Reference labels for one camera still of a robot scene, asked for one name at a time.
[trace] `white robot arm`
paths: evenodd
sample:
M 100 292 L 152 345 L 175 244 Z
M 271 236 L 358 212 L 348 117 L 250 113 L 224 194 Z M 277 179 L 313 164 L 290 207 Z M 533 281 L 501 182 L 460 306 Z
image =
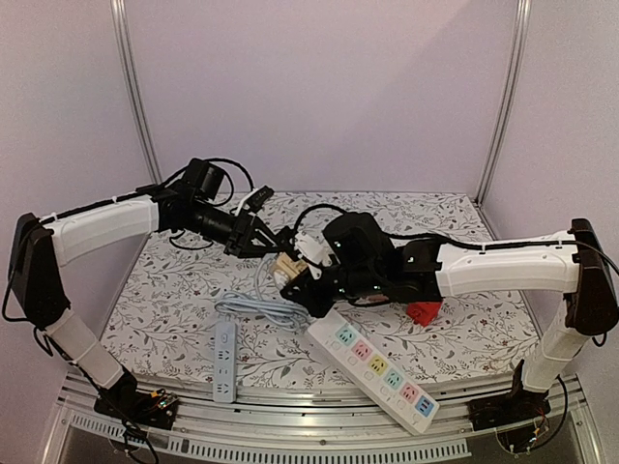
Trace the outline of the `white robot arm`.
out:
M 106 404 L 98 402 L 99 412 L 163 428 L 174 421 L 173 411 L 155 420 L 144 415 L 139 406 L 144 395 L 136 391 L 133 376 L 70 310 L 59 267 L 128 237 L 186 229 L 225 245 L 225 253 L 240 258 L 283 252 L 290 260 L 300 259 L 299 246 L 294 246 L 299 220 L 294 228 L 284 227 L 275 234 L 255 215 L 271 190 L 258 190 L 248 207 L 237 208 L 234 214 L 211 203 L 223 176 L 208 160 L 193 159 L 183 177 L 171 185 L 141 188 L 63 215 L 42 219 L 24 215 L 19 220 L 9 288 L 24 310 L 26 317 L 20 320 L 45 333 L 102 389 Z M 589 338 L 605 334 L 619 320 L 605 255 L 585 219 L 575 219 L 569 231 L 550 236 L 467 244 L 437 234 L 385 233 L 371 215 L 344 212 L 323 235 L 329 259 L 321 264 L 302 257 L 308 265 L 299 267 L 281 289 L 283 297 L 303 305 L 314 317 L 323 317 L 338 300 L 355 304 L 372 295 L 417 303 L 493 290 L 564 294 L 535 352 L 518 366 L 513 390 L 469 405 L 477 428 L 530 419 L 540 408 L 547 409 L 545 398 L 556 376 Z M 394 246 L 392 239 L 408 242 Z

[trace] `black bracket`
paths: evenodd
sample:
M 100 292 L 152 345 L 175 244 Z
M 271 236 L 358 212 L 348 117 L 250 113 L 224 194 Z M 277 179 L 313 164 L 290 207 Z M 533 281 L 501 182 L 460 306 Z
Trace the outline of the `black bracket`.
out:
M 474 399 L 468 403 L 469 419 L 473 430 L 486 430 L 510 423 L 528 421 L 550 413 L 548 392 L 526 391 L 520 377 L 524 361 L 520 361 L 512 380 L 512 390 L 505 394 Z

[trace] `white power strip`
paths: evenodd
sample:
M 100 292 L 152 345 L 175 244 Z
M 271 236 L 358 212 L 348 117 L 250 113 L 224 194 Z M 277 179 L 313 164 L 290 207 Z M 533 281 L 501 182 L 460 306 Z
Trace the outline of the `white power strip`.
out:
M 332 309 L 306 332 L 339 370 L 413 435 L 424 433 L 438 403 Z
M 215 365 L 213 366 L 213 401 L 236 400 L 236 324 L 219 321 L 215 325 Z

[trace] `white wall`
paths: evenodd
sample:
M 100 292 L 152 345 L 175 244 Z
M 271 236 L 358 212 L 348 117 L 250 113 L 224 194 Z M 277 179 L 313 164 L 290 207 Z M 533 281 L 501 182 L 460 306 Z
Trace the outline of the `white wall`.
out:
M 133 126 L 109 2 L 0 2 L 0 285 L 15 221 L 149 182 Z M 118 244 L 72 264 L 65 290 L 95 331 L 136 252 Z M 12 299 L 9 309 L 18 314 Z M 26 324 L 0 322 L 0 461 L 35 462 L 65 366 Z
M 501 237 L 589 218 L 619 260 L 619 3 L 534 2 L 514 111 L 487 213 Z M 533 295 L 544 327 L 557 297 Z M 575 364 L 608 462 L 619 455 L 619 333 Z
M 230 157 L 275 189 L 473 193 L 515 1 L 134 0 L 127 14 L 165 174 Z

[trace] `floral tablecloth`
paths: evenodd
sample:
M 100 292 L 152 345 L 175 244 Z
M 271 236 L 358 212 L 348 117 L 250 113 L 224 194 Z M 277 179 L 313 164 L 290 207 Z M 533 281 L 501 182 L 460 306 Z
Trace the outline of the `floral tablecloth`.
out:
M 466 241 L 489 240 L 473 205 L 461 194 L 276 193 L 260 216 L 277 231 L 292 225 L 307 206 L 325 202 L 371 212 L 390 232 L 434 231 Z M 318 237 L 333 214 L 316 211 L 304 221 L 304 230 Z M 180 243 L 203 245 L 193 234 Z M 214 325 L 223 317 L 214 302 L 228 289 L 252 292 L 259 263 L 224 255 L 218 245 L 183 251 L 168 242 L 168 234 L 154 234 L 111 314 L 103 344 L 134 372 L 212 381 Z M 267 276 L 261 281 L 266 296 L 279 296 Z M 447 299 L 427 328 L 413 324 L 398 304 L 337 308 L 421 383 L 507 372 L 538 340 L 518 292 Z M 280 330 L 262 316 L 239 315 L 236 320 L 239 385 L 302 390 L 350 386 L 302 333 Z

